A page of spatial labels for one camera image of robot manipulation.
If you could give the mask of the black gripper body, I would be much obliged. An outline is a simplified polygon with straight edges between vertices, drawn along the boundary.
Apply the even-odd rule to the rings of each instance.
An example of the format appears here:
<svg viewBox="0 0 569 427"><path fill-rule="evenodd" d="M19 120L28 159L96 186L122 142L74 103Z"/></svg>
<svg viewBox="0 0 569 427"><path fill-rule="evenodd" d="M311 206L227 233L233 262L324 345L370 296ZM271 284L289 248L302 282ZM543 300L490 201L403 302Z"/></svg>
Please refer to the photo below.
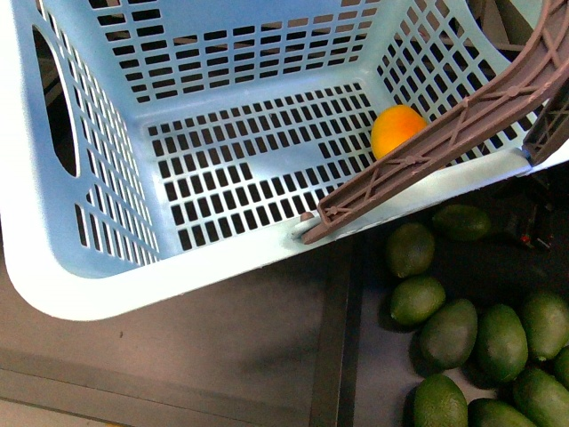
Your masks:
<svg viewBox="0 0 569 427"><path fill-rule="evenodd" d="M511 216L514 240L532 249L551 249L555 214L568 215L568 180L558 173L540 171L506 181L505 199L517 199Z"/></svg>

